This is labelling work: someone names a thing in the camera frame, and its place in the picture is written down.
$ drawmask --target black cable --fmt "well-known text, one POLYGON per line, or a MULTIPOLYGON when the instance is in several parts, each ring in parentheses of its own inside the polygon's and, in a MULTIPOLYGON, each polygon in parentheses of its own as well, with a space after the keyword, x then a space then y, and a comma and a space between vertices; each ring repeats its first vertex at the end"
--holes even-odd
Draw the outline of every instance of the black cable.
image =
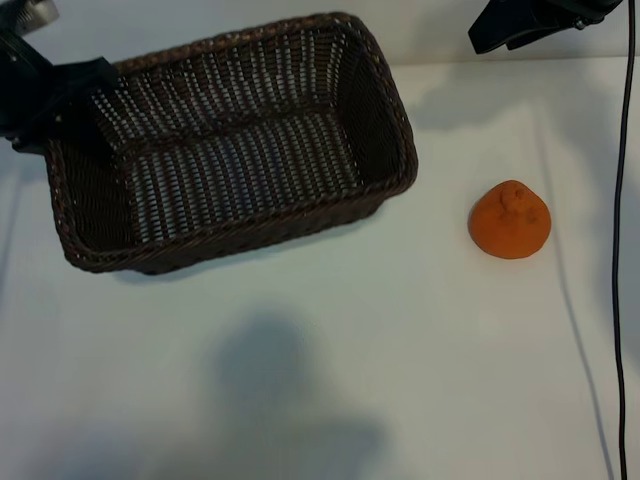
POLYGON ((620 153, 618 155, 618 173, 616 176, 616 193, 613 213, 613 262, 611 268, 611 287, 613 296, 613 336, 618 370, 618 394, 620 397, 620 422, 618 430, 618 448, 620 450, 620 475, 627 480, 627 453, 625 450, 626 399, 624 389, 624 370, 622 368, 622 346, 620 343, 620 302, 618 298, 618 266, 620 260, 620 204, 622 202, 622 180, 624 177, 624 161, 627 151, 627 130, 629 124, 629 105, 631 103, 631 86, 633 84, 633 67, 636 55, 636 2, 627 0, 629 4, 629 51, 627 57, 627 75, 622 101, 622 124, 620 127, 620 153))

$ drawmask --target white backdrop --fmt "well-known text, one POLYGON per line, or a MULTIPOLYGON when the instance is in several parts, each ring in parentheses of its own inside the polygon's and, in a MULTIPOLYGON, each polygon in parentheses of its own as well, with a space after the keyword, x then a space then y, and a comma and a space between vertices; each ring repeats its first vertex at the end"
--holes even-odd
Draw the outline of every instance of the white backdrop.
MULTIPOLYGON (((52 60, 110 61, 285 17, 342 10, 360 16, 392 64, 476 60, 467 30, 487 0, 56 0, 61 18, 30 41, 52 60)), ((623 55, 626 7, 601 25, 481 59, 623 55)))

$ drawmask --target wicker basket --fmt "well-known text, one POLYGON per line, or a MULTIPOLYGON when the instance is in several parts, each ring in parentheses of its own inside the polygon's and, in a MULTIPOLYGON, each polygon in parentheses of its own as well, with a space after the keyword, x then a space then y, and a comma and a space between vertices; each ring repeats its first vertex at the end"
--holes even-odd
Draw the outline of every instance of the wicker basket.
POLYGON ((389 67, 360 20, 317 15, 117 64, 90 111, 115 154, 50 141, 67 259, 160 274, 362 219, 417 173, 389 67))

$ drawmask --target orange toy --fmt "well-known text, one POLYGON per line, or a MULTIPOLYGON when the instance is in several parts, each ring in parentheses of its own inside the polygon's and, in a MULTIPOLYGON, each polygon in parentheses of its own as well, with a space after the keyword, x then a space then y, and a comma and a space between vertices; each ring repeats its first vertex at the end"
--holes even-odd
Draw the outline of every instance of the orange toy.
POLYGON ((551 233, 549 209, 526 185, 509 180, 476 203, 469 233, 489 255, 514 259, 533 255, 551 233))

